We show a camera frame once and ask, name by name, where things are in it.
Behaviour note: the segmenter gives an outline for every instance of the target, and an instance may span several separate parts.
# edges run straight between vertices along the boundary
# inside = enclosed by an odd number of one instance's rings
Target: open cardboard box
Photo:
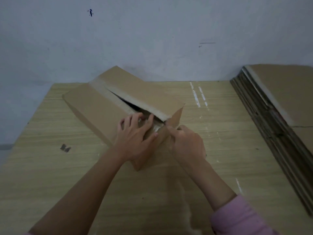
[[[159,86],[144,82],[118,66],[64,94],[63,99],[77,118],[108,146],[113,145],[117,124],[122,118],[136,112],[146,116],[153,113],[154,124],[144,139],[153,132],[159,135],[146,155],[132,161],[135,170],[139,170],[168,137],[165,121],[173,127],[178,126],[184,106]]]

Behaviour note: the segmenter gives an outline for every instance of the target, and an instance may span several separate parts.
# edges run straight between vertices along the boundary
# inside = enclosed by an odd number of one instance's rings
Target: hand
[[[171,134],[171,150],[178,163],[187,173],[196,170],[205,161],[205,148],[199,134],[181,125],[174,129],[167,125]]]
[[[145,118],[143,113],[132,114],[118,123],[114,147],[124,161],[134,160],[147,153],[150,144],[157,138],[158,134],[153,133],[143,140],[143,136],[153,125],[153,117],[154,115],[150,114],[148,120],[140,128],[138,120]]]

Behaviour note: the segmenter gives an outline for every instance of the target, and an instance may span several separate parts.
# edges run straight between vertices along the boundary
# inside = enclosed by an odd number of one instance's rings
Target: wooden table
[[[282,234],[313,234],[312,220],[228,81],[155,84],[186,103],[181,123],[200,134],[207,160],[235,192]],[[61,99],[78,85],[52,86],[3,165],[0,234],[28,231],[106,150]],[[68,153],[63,143],[72,147]],[[122,166],[90,234],[213,234],[211,213],[164,142],[141,171]]]

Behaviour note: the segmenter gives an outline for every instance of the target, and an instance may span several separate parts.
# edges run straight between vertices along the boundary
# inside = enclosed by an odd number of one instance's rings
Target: stack of flattened cardboard
[[[139,170],[169,136],[165,121],[173,127],[178,126],[184,106],[159,86],[144,82],[118,66],[66,93],[63,99],[77,118],[108,146],[114,143],[117,124],[122,118],[136,112],[142,112],[148,118],[153,113],[153,126],[143,139],[154,132],[158,137],[145,154],[132,161],[135,170]]]
[[[313,68],[247,65],[231,84],[312,216]]]

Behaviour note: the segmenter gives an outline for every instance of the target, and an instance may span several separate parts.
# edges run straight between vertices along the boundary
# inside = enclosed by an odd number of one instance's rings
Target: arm
[[[204,193],[214,213],[211,224],[217,234],[278,234],[218,176],[205,160],[202,138],[184,125],[168,126],[172,153],[182,168]]]
[[[98,212],[102,199],[119,168],[125,161],[146,153],[157,134],[143,141],[152,126],[153,114],[141,128],[142,113],[122,119],[118,124],[117,139],[99,161],[46,213],[29,231],[43,234],[87,234]]]

